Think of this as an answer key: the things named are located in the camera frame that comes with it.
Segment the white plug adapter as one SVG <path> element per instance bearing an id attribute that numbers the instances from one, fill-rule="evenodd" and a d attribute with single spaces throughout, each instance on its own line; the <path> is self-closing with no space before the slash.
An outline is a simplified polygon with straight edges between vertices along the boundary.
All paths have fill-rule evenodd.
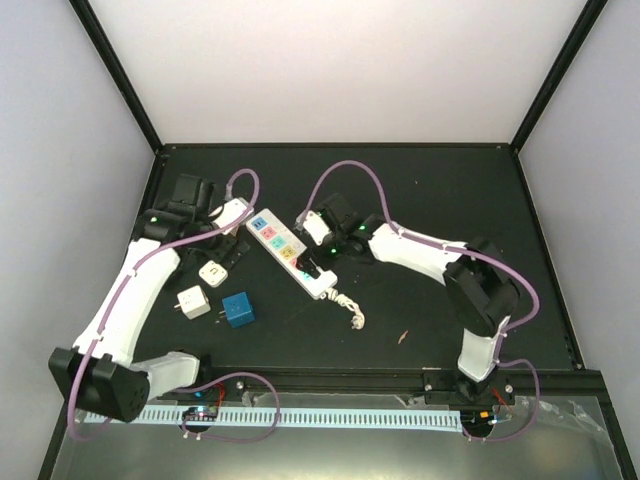
<path id="1" fill-rule="evenodd" d="M 228 278 L 228 270 L 219 263 L 210 260 L 198 271 L 199 277 L 210 287 L 217 288 Z"/>

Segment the white power strip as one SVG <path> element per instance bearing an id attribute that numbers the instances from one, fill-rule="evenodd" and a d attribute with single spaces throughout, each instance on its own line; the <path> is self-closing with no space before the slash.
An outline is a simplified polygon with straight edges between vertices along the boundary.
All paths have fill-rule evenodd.
<path id="1" fill-rule="evenodd" d="M 263 209 L 246 222 L 246 228 L 279 265 L 314 299 L 325 299 L 338 281 L 311 259 L 306 245 L 271 210 Z"/>

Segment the blue cube socket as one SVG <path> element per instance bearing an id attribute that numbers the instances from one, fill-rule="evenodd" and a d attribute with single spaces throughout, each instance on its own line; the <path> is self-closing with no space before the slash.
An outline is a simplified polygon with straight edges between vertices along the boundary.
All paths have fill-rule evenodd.
<path id="1" fill-rule="evenodd" d="M 239 328 L 255 321 L 253 306 L 246 292 L 236 293 L 222 299 L 219 317 L 232 328 Z"/>

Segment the white tiger cube socket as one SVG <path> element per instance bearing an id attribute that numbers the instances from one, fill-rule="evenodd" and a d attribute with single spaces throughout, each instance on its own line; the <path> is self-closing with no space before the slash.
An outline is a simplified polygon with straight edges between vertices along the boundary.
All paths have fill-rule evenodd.
<path id="1" fill-rule="evenodd" d="M 175 310 L 193 320 L 211 311 L 209 299 L 201 286 L 195 285 L 177 294 Z"/>

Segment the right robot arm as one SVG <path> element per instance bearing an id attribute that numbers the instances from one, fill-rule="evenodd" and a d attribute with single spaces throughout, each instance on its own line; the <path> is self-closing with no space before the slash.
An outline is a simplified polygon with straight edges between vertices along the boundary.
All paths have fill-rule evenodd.
<path id="1" fill-rule="evenodd" d="M 363 263 L 401 266 L 443 285 L 463 328 L 458 373 L 451 389 L 465 403 L 479 402 L 490 392 L 499 338 L 520 294 L 498 268 L 450 249 L 478 254 L 490 249 L 491 243 L 453 242 L 439 249 L 437 239 L 405 230 L 381 215 L 360 216 L 340 194 L 301 213 L 295 227 L 313 241 L 299 265 L 310 275 L 332 269 L 338 258 L 346 256 Z"/>

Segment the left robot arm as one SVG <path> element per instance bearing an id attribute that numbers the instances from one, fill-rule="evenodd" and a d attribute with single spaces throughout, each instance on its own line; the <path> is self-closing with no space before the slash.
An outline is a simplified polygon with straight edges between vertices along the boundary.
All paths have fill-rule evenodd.
<path id="1" fill-rule="evenodd" d="M 186 252 L 215 249 L 218 238 L 252 214 L 260 182 L 254 180 L 249 200 L 236 197 L 233 185 L 243 175 L 257 176 L 251 169 L 235 172 L 220 206 L 212 182 L 182 175 L 169 199 L 138 216 L 121 270 L 96 315 L 72 347 L 56 348 L 49 358 L 68 424 L 77 410 L 131 422 L 148 401 L 166 393 L 182 389 L 202 399 L 213 391 L 213 372 L 192 354 L 172 351 L 137 362 L 134 353 L 157 297 Z"/>

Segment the small green circuit board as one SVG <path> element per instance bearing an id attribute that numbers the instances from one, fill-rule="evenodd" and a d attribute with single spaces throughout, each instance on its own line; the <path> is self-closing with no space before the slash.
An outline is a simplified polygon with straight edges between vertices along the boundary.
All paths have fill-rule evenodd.
<path id="1" fill-rule="evenodd" d="M 182 420 L 213 422 L 217 419 L 218 408 L 210 406 L 192 406 L 182 414 Z"/>

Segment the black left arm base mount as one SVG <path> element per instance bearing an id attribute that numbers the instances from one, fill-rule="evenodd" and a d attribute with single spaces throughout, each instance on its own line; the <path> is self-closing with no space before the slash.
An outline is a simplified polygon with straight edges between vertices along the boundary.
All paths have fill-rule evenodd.
<path id="1" fill-rule="evenodd" d="M 165 393 L 164 396 L 179 396 L 208 403 L 222 403 L 230 392 L 236 389 L 238 381 L 244 382 L 249 377 L 245 371 L 226 373 L 211 380 L 197 380 L 194 384 L 178 387 Z"/>

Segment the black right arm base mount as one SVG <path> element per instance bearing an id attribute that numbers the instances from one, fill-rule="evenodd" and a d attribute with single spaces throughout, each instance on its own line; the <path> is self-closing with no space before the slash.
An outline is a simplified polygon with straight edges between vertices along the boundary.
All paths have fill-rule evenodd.
<path id="1" fill-rule="evenodd" d="M 422 380 L 425 400 L 431 404 L 480 408 L 515 402 L 515 391 L 506 390 L 510 381 L 497 370 L 480 382 L 451 369 L 425 371 Z"/>

